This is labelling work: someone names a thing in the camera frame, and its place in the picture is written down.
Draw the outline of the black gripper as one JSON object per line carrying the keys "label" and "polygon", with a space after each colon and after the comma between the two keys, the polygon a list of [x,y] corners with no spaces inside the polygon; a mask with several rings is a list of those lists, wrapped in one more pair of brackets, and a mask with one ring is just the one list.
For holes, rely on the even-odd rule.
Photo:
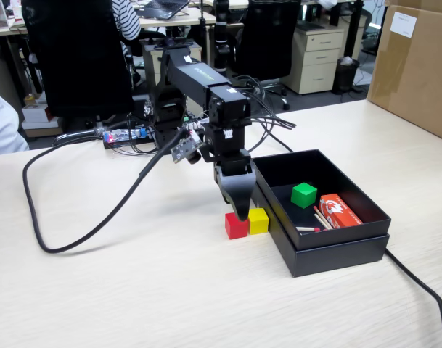
{"label": "black gripper", "polygon": [[245,126],[204,125],[202,157],[214,166],[215,182],[239,221],[246,221],[256,184],[250,153],[245,149]]}

